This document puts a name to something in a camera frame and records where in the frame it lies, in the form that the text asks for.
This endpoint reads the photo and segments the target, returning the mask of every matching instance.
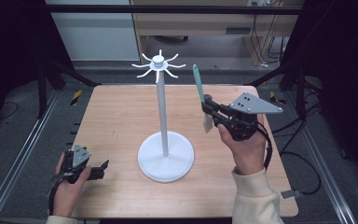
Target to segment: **sleeve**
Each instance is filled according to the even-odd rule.
[[[253,175],[238,175],[234,169],[232,175],[237,185],[233,224],[283,224],[280,217],[280,198],[269,186],[266,170]]]
[[[46,224],[77,224],[77,220],[70,217],[49,216]]]

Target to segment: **wrist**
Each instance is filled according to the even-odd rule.
[[[60,213],[60,212],[55,213],[55,212],[53,212],[52,215],[55,216],[55,217],[71,217],[72,214],[68,215],[67,213]]]
[[[263,161],[261,160],[236,160],[239,175],[253,175],[264,170]]]

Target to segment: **black cable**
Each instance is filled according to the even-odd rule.
[[[60,171],[55,176],[53,176],[50,179],[50,181],[54,181],[55,179],[57,179],[56,182],[59,182],[61,180],[61,178],[63,176],[63,166],[64,166],[63,163],[68,159],[69,155],[70,155],[69,153],[64,152],[61,167],[60,167]]]
[[[0,119],[7,119],[7,118],[11,117],[12,115],[14,115],[14,114],[19,110],[19,105],[16,104],[16,103],[14,103],[14,102],[4,102],[4,105],[6,105],[6,104],[13,104],[13,105],[15,105],[15,106],[16,106],[16,109],[14,109],[14,111],[11,112],[9,115],[6,115],[6,116],[4,116],[4,117],[1,117]]]
[[[293,188],[292,187],[292,190],[300,190],[302,194],[304,195],[312,195],[312,194],[315,194],[316,192],[319,191],[319,189],[321,188],[322,186],[322,179],[321,179],[321,176],[319,175],[318,171],[316,170],[316,168],[307,160],[305,159],[304,157],[294,153],[294,152],[289,152],[289,151],[286,151],[286,152],[283,152],[283,153],[280,153],[281,155],[292,155],[292,156],[295,156],[295,157],[298,157],[300,158],[302,161],[304,161],[312,170],[313,172],[316,174],[316,176],[318,177],[318,186],[316,187],[316,189],[312,190],[312,191],[302,191],[300,189],[296,189],[296,188]]]
[[[274,44],[274,41],[275,41],[275,36],[273,36],[269,41],[267,54],[272,59],[278,59],[278,57],[274,56],[274,54],[279,54],[279,53],[278,52],[271,52],[272,45]]]
[[[52,216],[54,211],[54,197],[57,192],[58,186],[63,182],[59,180],[55,183],[54,187],[51,189],[50,196],[48,197],[48,215]]]
[[[308,97],[310,97],[312,95],[316,95],[316,94],[318,94],[318,92],[312,91],[312,92],[308,93],[306,96],[304,96],[304,99],[307,100]]]
[[[267,171],[267,169],[269,168],[269,162],[271,161],[271,158],[272,158],[272,142],[271,142],[271,139],[269,138],[269,133],[267,132],[267,129],[264,127],[263,124],[261,124],[258,121],[255,123],[255,125],[252,123],[246,122],[244,120],[239,120],[239,119],[237,120],[237,122],[241,123],[245,127],[252,128],[253,130],[261,133],[264,136],[264,138],[266,138],[268,146],[267,146],[266,158],[264,159],[264,167],[266,168],[266,171]],[[258,128],[257,125],[260,125],[264,129],[264,131],[261,130],[260,128]]]
[[[284,37],[282,37],[281,39],[281,53],[279,55],[279,62],[282,60],[283,58],[283,43],[284,43]]]
[[[256,23],[256,20],[257,20],[257,15],[254,15],[254,25],[253,25],[253,29],[252,29],[252,33],[251,33],[251,43],[252,43],[252,47],[254,48],[254,51],[257,55],[257,59],[258,61],[261,63],[260,61],[260,57],[258,56],[258,53],[257,53],[257,50],[255,49],[255,45],[253,43],[253,34],[255,33],[255,39],[257,40],[257,45],[258,45],[258,48],[260,50],[260,56],[261,58],[265,61],[265,63],[276,63],[277,61],[269,61],[269,60],[266,60],[264,57],[263,57],[263,50],[261,49],[260,47],[260,41],[258,40],[258,35],[257,35],[257,30],[255,29],[255,23]]]
[[[312,112],[310,113],[310,111],[311,111],[312,109],[321,108],[321,107],[322,107],[321,103],[316,103],[315,105],[313,105],[312,107],[310,107],[310,109],[307,111],[307,117],[309,117],[309,116],[315,114],[315,113],[318,111],[318,110],[314,110],[314,111],[312,111]]]
[[[287,133],[287,134],[274,135],[274,138],[292,136],[293,134],[294,134],[294,133]]]
[[[287,147],[289,146],[289,144],[295,139],[296,135],[301,131],[301,129],[305,126],[305,120],[303,120],[301,122],[301,124],[298,126],[297,130],[295,131],[295,133],[290,137],[289,141],[287,141],[286,145],[284,145],[284,147],[282,148],[280,155],[282,155],[282,153],[287,149]]]
[[[287,129],[287,128],[293,126],[293,125],[295,125],[299,120],[301,120],[301,118],[298,118],[298,119],[293,120],[292,122],[286,124],[285,126],[279,128],[279,129],[277,129],[277,130],[272,131],[272,133],[281,132],[281,131],[283,131],[283,130],[285,130],[285,129]]]

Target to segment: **wall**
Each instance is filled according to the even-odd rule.
[[[46,0],[48,5],[128,5],[128,0]],[[52,13],[72,61],[137,61],[129,13]]]

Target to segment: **wooden tabletop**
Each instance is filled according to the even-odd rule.
[[[254,87],[207,86],[219,104],[228,105],[242,92],[257,95]],[[87,147],[88,165],[110,160],[101,180],[88,181],[73,217],[231,217],[236,186],[231,176],[234,161],[215,127],[205,133],[204,114],[196,86],[166,86],[168,131],[191,143],[195,160],[181,179],[162,184],[149,179],[137,161],[139,146],[160,131],[157,88],[98,86],[78,130],[75,144]],[[270,131],[268,122],[265,126]],[[290,189],[275,142],[267,174],[277,192]],[[298,212],[293,198],[281,198],[281,215]]]

